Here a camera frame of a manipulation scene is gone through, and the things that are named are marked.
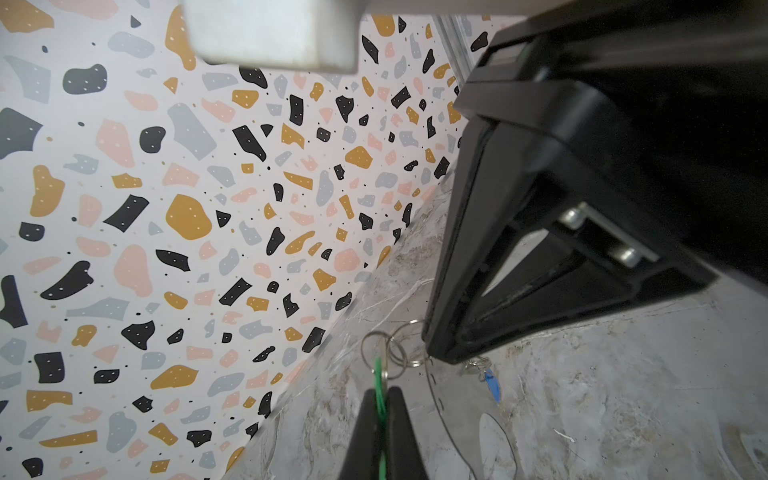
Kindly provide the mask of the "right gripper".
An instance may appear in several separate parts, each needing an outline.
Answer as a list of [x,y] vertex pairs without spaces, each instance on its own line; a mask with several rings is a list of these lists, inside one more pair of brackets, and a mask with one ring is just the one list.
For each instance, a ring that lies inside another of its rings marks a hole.
[[[527,170],[533,150],[553,143],[532,130],[617,167],[632,190],[661,191],[647,207],[685,251],[766,285],[765,2],[566,2],[498,32],[456,106],[475,118],[422,334],[430,356],[457,364],[714,281],[675,243],[653,250],[602,227],[549,229],[567,192]],[[547,234],[495,284],[537,231]]]

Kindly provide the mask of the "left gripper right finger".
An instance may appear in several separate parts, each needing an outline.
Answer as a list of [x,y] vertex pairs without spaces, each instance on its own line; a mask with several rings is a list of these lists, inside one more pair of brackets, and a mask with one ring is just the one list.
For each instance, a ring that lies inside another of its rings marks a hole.
[[390,387],[387,392],[385,458],[387,479],[428,479],[404,395],[399,387]]

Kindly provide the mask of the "blue capped key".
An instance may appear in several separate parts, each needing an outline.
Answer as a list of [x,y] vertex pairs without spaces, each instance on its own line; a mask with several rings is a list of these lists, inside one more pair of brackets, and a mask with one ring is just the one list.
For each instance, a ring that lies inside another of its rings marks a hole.
[[499,384],[499,381],[493,371],[491,369],[486,369],[483,373],[483,379],[486,383],[488,390],[493,398],[493,400],[497,403],[501,403],[501,387]]

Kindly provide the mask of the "green capped key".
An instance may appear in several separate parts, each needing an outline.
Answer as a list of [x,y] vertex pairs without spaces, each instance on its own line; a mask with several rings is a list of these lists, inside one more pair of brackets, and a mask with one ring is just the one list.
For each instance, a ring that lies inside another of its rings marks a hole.
[[384,391],[384,369],[383,362],[380,357],[377,357],[374,362],[374,391],[375,391],[375,403],[376,412],[379,426],[379,466],[378,466],[378,479],[386,480],[386,452],[385,452],[385,437],[386,437],[386,420],[387,420],[387,406],[385,400]]

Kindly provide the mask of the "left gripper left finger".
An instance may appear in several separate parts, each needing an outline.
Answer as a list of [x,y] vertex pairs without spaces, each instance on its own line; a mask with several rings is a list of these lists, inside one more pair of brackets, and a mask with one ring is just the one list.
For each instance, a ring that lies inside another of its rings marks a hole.
[[380,420],[376,392],[365,392],[350,443],[342,463],[339,480],[380,479]]

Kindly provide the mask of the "metal keyring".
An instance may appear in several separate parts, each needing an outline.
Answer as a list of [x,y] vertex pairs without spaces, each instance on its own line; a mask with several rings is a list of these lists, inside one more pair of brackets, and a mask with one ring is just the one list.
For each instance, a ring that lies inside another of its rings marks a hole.
[[359,344],[364,366],[375,373],[378,369],[383,382],[401,378],[408,370],[427,363],[428,354],[421,339],[425,321],[411,319],[399,322],[391,331],[374,329],[366,333]]

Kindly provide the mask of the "translucent keyring tag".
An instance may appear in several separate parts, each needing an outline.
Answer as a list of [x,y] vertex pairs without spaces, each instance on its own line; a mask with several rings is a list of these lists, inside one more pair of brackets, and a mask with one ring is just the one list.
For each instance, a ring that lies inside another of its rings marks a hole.
[[491,362],[475,357],[452,365],[434,358],[425,364],[437,411],[459,456],[476,479],[523,479],[503,412],[483,379]]

